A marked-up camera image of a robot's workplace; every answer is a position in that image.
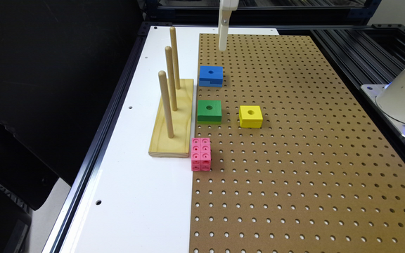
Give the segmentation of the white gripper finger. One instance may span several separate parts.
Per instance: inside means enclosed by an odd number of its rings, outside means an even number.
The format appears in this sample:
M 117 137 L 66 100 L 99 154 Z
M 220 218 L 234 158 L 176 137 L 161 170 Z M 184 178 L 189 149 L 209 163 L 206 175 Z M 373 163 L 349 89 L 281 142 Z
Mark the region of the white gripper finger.
M 219 4 L 219 50 L 225 51 L 229 33 L 229 20 L 233 11 L 238 8 L 239 0 L 221 0 Z

